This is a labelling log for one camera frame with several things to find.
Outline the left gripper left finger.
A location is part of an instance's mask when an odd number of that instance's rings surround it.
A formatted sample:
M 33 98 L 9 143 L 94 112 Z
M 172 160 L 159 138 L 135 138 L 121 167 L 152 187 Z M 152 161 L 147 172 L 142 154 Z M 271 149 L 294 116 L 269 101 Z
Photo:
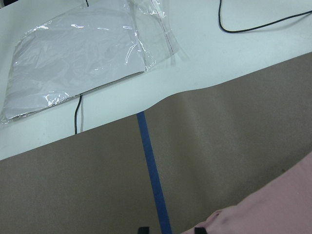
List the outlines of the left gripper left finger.
M 149 227 L 139 227 L 138 234 L 149 234 L 150 228 Z

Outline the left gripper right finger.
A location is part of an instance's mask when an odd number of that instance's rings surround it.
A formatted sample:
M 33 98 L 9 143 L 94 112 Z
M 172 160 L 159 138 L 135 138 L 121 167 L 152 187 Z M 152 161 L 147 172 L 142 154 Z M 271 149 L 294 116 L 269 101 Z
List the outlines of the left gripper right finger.
M 207 234 L 207 231 L 204 227 L 195 227 L 194 234 Z

